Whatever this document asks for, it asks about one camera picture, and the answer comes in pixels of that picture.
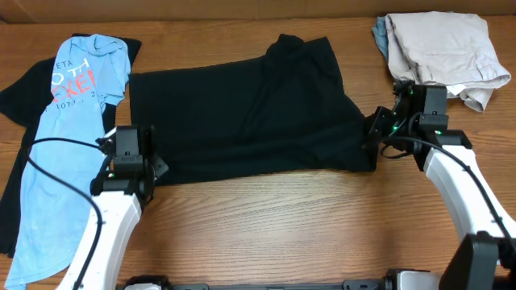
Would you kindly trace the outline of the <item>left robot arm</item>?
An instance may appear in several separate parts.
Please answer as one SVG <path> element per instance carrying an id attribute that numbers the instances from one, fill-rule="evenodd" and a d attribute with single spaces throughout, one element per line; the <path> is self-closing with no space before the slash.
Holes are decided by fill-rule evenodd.
<path id="1" fill-rule="evenodd" d="M 169 169 L 152 126 L 117 126 L 96 143 L 106 158 L 91 181 L 89 220 L 59 289 L 115 288 L 132 231 Z"/>

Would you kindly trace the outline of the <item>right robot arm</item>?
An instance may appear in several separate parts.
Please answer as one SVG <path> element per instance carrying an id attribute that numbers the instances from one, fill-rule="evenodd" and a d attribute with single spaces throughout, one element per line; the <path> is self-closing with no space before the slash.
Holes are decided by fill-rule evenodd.
<path id="1" fill-rule="evenodd" d="M 392 109 L 366 119 L 365 148 L 381 145 L 413 156 L 439 190 L 460 245 L 442 274 L 389 269 L 378 289 L 514 289 L 515 221 L 481 174 L 466 134 L 448 127 L 447 89 L 395 81 Z"/>

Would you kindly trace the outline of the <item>folded blue jeans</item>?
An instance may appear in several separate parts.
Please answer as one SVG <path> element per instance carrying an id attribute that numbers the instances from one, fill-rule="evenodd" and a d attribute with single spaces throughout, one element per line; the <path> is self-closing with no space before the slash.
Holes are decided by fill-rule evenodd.
<path id="1" fill-rule="evenodd" d="M 375 43 L 384 57 L 385 61 L 389 60 L 389 40 L 385 26 L 385 16 L 377 17 L 375 25 L 372 27 L 372 34 Z"/>

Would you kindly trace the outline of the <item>beige folded shorts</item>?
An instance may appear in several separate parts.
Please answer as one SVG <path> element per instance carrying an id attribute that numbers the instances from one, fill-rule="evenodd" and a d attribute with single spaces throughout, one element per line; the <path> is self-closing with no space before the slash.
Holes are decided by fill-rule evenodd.
<path id="1" fill-rule="evenodd" d="M 483 112 L 493 91 L 511 80 L 476 14 L 387 14 L 385 29 L 389 71 L 400 81 L 442 85 L 450 98 Z"/>

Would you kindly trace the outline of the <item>light blue t-shirt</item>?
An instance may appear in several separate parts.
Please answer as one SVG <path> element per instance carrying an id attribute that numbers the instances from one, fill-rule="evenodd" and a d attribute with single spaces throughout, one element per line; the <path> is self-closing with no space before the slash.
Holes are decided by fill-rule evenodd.
<path id="1" fill-rule="evenodd" d="M 40 115 L 31 164 L 21 181 L 19 236 L 5 286 L 29 283 L 64 270 L 87 224 L 87 193 L 104 157 L 92 146 L 105 134 L 105 104 L 118 105 L 131 72 L 126 48 L 89 49 L 84 37 L 65 40 L 51 75 L 53 99 Z"/>

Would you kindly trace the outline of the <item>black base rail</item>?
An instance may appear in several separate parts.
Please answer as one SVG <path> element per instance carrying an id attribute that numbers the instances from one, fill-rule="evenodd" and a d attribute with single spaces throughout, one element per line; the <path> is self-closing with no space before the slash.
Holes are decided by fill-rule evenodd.
<path id="1" fill-rule="evenodd" d="M 381 280 L 345 280 L 337 284 L 173 284 L 166 275 L 140 275 L 118 284 L 115 290 L 381 290 Z"/>

